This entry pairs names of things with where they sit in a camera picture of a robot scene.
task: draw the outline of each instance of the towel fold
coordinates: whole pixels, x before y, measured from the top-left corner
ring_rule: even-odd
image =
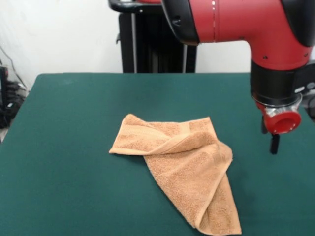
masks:
[[[200,232],[241,234],[226,175],[232,151],[218,140],[210,118],[145,122],[127,115],[109,152],[143,155],[157,184]]]

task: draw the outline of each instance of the metal frame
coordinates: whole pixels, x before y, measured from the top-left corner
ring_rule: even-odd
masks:
[[[174,36],[160,4],[109,0],[119,15],[124,73],[194,73],[197,47]]]

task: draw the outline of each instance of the black cable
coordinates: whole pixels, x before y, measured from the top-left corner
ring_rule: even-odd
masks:
[[[12,66],[12,70],[13,70],[13,72],[15,73],[16,77],[18,77],[19,81],[23,84],[23,86],[26,87],[25,83],[23,82],[23,80],[21,79],[21,77],[18,75],[18,73],[17,73],[16,70],[15,70],[14,63],[13,63],[12,58],[5,52],[5,50],[3,49],[3,47],[1,46],[1,44],[0,44],[0,50],[1,50],[1,51],[3,52],[3,54],[10,60],[11,66]]]

